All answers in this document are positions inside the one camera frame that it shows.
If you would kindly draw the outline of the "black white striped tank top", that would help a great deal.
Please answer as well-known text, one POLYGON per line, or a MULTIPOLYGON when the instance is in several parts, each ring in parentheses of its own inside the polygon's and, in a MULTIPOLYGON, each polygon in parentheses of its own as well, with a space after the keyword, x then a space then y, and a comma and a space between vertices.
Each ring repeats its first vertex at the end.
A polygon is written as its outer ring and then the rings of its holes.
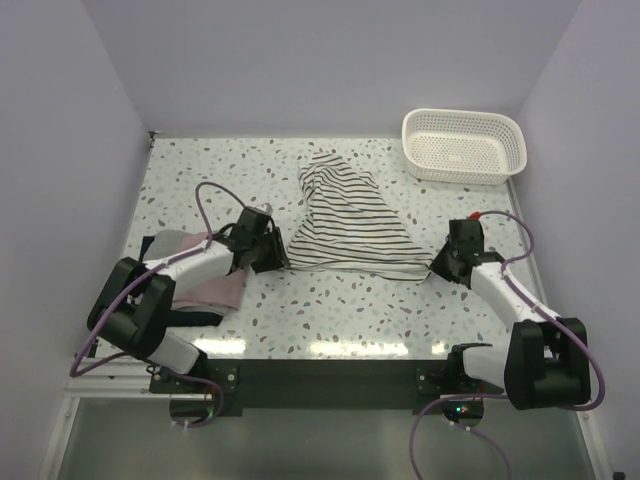
POLYGON ((371 173, 317 152, 298 178, 306 213, 287 246, 292 268, 426 280, 433 254, 411 238, 371 173))

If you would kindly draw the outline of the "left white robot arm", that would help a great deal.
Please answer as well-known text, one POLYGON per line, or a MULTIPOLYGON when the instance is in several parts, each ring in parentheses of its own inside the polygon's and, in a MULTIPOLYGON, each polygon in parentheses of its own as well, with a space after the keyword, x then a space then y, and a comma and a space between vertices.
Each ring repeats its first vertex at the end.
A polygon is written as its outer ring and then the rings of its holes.
POLYGON ((183 391, 196 392, 211 378, 207 356, 167 331, 174 298, 247 267, 262 273, 288 266, 280 229, 269 213, 254 207, 183 252, 147 263, 125 257, 88 316, 90 337, 79 355, 100 337, 125 355, 171 372, 183 391))

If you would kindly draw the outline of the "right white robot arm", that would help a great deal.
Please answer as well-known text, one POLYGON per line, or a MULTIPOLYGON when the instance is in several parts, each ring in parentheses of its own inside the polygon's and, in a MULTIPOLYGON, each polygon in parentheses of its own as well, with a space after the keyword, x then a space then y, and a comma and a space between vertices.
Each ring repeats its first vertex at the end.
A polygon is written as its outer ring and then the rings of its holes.
POLYGON ((591 360, 584 323, 562 317, 513 277, 509 263, 485 248, 478 217, 454 219, 430 270, 479 296, 510 333, 505 347, 452 347, 433 380, 459 393, 480 381, 503 390, 519 410, 584 407, 591 400, 591 360))

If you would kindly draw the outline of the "grey folded tank top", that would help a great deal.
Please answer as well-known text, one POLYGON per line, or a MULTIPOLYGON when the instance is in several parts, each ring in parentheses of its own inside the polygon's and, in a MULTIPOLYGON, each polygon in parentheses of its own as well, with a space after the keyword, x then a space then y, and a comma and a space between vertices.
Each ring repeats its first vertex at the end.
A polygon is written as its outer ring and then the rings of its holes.
POLYGON ((149 261, 173 256, 180 251, 182 241, 188 236, 187 232, 179 230, 159 231, 151 240, 142 259, 149 261))

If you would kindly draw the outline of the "navy folded tank top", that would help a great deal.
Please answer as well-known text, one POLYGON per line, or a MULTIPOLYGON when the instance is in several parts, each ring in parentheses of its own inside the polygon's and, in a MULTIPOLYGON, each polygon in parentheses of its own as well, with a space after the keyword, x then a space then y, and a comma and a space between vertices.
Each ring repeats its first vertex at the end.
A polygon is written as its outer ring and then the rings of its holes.
MULTIPOLYGON (((145 254, 155 241, 156 236, 143 236, 138 260, 142 262, 145 254)), ((223 320, 223 316, 207 311, 172 310, 168 317, 168 327, 217 327, 223 320)))

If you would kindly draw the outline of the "white plastic basket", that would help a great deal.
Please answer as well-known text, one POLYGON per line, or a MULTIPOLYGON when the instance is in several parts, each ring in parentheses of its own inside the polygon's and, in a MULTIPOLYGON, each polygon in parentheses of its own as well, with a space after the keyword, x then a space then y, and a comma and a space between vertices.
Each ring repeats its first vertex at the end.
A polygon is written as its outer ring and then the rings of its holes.
POLYGON ((500 185, 528 161, 520 126, 502 114, 418 108, 405 115, 401 139, 406 169, 421 180, 500 185))

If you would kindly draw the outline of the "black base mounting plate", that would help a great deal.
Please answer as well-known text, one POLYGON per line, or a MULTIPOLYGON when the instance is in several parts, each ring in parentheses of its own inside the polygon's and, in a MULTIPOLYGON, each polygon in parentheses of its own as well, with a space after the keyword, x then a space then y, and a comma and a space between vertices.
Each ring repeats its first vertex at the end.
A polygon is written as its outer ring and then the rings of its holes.
POLYGON ((444 395, 500 393, 490 383, 444 377, 447 361, 209 359, 200 372, 224 392, 224 415, 245 409, 410 410, 444 395))

